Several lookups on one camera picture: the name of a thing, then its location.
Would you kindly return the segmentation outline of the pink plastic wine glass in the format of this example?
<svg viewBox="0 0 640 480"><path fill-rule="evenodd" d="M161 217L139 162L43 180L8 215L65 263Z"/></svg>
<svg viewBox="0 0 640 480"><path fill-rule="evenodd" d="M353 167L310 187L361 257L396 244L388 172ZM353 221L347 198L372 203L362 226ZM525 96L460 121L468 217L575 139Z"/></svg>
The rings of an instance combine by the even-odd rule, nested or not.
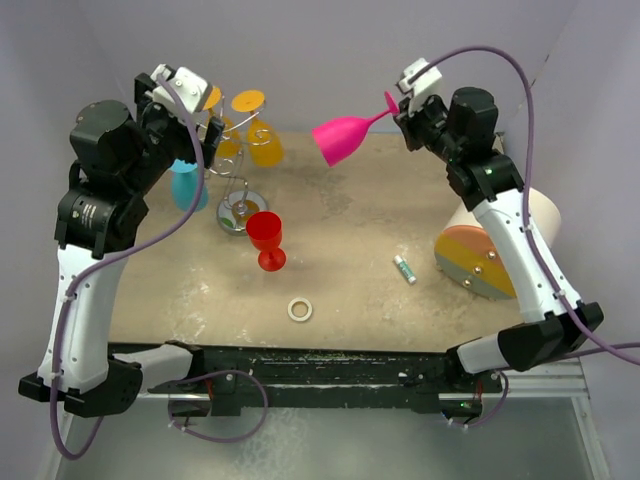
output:
<svg viewBox="0 0 640 480"><path fill-rule="evenodd" d="M329 167L352 155L363 143L373 124L387 115L399 112L389 91L384 92L386 109L371 117L343 116L311 130L312 138Z"/></svg>

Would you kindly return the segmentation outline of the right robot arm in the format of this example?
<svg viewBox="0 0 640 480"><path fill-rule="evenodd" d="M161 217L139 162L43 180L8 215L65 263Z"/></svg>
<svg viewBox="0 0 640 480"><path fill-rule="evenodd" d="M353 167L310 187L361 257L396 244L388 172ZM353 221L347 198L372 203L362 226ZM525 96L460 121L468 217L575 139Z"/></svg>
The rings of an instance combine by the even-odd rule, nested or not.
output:
<svg viewBox="0 0 640 480"><path fill-rule="evenodd" d="M446 165L447 180L488 233L515 288L523 323L448 350L446 383L467 391L480 373L524 372L575 351L604 320L564 278L533 218L522 207L525 187L514 162L494 147L498 108L476 87L407 94L394 117L408 150L426 148Z"/></svg>

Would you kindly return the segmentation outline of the blue plastic wine glass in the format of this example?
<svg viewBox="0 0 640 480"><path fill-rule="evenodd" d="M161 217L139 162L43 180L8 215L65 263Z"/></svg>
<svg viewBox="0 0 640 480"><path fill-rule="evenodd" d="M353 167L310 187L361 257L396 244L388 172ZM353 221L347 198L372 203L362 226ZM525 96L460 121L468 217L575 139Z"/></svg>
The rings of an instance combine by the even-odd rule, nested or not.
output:
<svg viewBox="0 0 640 480"><path fill-rule="evenodd" d="M186 212L196 195L198 165L176 159L170 167L172 172L171 194L176 207Z"/></svg>

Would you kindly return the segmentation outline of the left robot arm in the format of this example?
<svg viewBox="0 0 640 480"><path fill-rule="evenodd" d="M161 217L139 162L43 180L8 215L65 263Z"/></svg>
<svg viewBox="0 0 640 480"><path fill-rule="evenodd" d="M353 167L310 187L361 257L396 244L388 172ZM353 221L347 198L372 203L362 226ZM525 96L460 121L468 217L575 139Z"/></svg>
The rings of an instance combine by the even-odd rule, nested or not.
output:
<svg viewBox="0 0 640 480"><path fill-rule="evenodd" d="M184 392L206 378L201 348L179 341L112 354L108 338L128 251L147 214L146 195L176 160L208 167L224 125L196 118L212 93L191 70L159 65L134 81L134 106L86 106L70 133L76 158L57 207L59 265L51 335L38 369L18 391L82 418L125 412L147 390L173 382Z"/></svg>

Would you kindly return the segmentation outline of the red plastic wine glass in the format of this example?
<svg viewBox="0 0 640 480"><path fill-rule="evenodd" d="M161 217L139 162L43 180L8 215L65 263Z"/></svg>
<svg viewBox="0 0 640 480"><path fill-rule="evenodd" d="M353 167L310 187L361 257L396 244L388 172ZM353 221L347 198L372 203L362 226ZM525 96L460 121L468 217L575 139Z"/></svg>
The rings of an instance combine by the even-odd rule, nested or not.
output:
<svg viewBox="0 0 640 480"><path fill-rule="evenodd" d="M259 266L267 272L280 270L286 263L286 254L280 248L280 217L272 211L259 211L248 219L245 230L250 242L259 251Z"/></svg>

